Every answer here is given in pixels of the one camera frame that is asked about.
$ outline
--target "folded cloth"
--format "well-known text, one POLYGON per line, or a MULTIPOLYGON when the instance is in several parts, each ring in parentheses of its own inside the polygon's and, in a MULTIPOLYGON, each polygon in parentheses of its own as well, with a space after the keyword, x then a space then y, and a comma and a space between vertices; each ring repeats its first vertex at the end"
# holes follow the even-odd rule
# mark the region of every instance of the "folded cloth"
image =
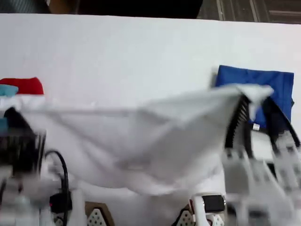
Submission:
POLYGON ((33 94, 43 95, 43 86, 37 77, 31 79, 14 79, 5 78, 0 80, 0 84, 17 86, 19 91, 17 94, 33 94))
POLYGON ((12 97, 17 94, 18 90, 17 86, 0 85, 0 96, 12 97))
MULTIPOLYGON (((220 65, 216 87, 226 84, 259 84, 269 85, 274 89, 272 99, 280 107, 288 120, 291 120, 293 73, 276 71, 256 71, 220 65)), ((258 109, 254 123, 266 128, 266 121, 262 109, 258 109)))

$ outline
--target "teal cloth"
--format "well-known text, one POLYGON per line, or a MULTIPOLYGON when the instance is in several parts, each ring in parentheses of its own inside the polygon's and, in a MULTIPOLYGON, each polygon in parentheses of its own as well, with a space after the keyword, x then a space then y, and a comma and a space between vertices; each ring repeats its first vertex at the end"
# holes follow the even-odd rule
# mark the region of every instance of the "teal cloth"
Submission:
POLYGON ((8 131, 7 118, 0 118, 0 133, 6 133, 8 131))
POLYGON ((17 94, 18 90, 17 86, 0 85, 0 96, 12 97, 17 94))

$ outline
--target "cable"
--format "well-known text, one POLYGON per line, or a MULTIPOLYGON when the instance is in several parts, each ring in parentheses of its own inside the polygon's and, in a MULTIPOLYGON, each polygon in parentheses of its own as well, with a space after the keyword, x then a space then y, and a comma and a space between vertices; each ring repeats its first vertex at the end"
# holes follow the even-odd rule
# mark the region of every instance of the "cable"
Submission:
POLYGON ((63 158, 63 156, 61 155, 61 153, 59 153, 57 150, 50 150, 45 154, 45 157, 47 157, 50 154, 55 153, 63 166, 63 172, 64 172, 64 177, 62 180, 62 192, 63 194, 66 195, 66 203, 65 203, 65 210, 64 210, 64 217, 63 217, 63 226, 67 226, 67 220, 68 220, 68 205, 69 205, 69 180, 68 180, 68 171, 67 171, 67 166, 66 166, 66 162, 63 158))

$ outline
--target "dark floor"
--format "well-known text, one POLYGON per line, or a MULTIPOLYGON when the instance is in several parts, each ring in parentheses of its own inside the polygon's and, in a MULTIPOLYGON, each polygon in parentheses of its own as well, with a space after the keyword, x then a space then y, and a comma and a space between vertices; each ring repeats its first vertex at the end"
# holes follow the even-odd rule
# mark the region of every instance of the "dark floor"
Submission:
MULTIPOLYGON (((61 10, 62 3, 77 2, 78 9, 76 12, 73 11, 73 13, 110 15, 110 13, 102 13, 99 9, 104 9, 104 7, 97 7, 95 4, 96 2, 100 4, 104 1, 107 0, 51 0, 50 6, 54 5, 54 10, 52 10, 54 13, 70 13, 61 10)), ((194 13, 193 10, 191 17, 195 18, 197 11, 194 13)), ((301 0, 203 0, 203 5, 198 13, 197 19, 301 24, 301 0)))
POLYGON ((301 0, 204 0, 197 18, 301 24, 301 0))

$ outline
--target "floor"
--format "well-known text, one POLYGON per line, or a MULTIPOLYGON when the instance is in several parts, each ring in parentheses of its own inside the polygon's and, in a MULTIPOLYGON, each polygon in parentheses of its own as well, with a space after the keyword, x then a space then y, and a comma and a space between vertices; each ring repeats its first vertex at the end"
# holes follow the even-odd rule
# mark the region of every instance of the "floor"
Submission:
POLYGON ((204 0, 197 18, 301 24, 301 0, 204 0))

